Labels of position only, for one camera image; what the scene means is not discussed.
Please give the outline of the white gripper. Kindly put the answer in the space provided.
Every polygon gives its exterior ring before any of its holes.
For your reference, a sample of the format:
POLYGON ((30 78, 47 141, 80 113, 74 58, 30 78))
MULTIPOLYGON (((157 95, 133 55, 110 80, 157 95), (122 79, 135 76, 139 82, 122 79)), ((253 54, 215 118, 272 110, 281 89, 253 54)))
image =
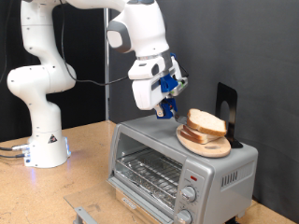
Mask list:
POLYGON ((168 95, 182 90, 182 76, 174 56, 167 64, 162 56, 149 60, 135 60, 131 67, 132 89, 135 103, 141 110, 151 110, 162 118, 164 110, 159 104, 168 95))

